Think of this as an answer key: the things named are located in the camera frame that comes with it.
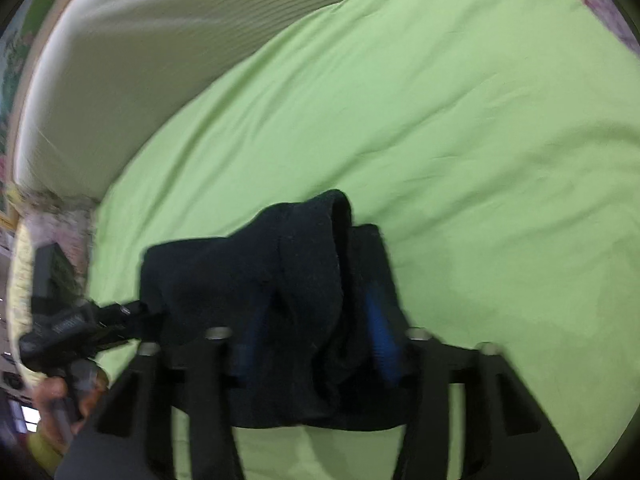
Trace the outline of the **person's left hand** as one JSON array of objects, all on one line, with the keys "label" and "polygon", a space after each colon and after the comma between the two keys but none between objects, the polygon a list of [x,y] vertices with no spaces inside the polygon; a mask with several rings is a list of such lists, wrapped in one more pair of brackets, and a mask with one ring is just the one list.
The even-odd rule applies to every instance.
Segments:
[{"label": "person's left hand", "polygon": [[[108,389],[108,380],[97,377],[93,389],[79,402],[80,419],[70,426],[72,434],[78,434],[84,426],[86,418],[98,404]],[[64,438],[63,430],[58,424],[53,411],[53,402],[63,400],[67,396],[66,383],[62,378],[51,377],[40,382],[34,392],[35,408],[40,413],[38,430],[56,452],[64,454],[68,449],[68,442]]]}]

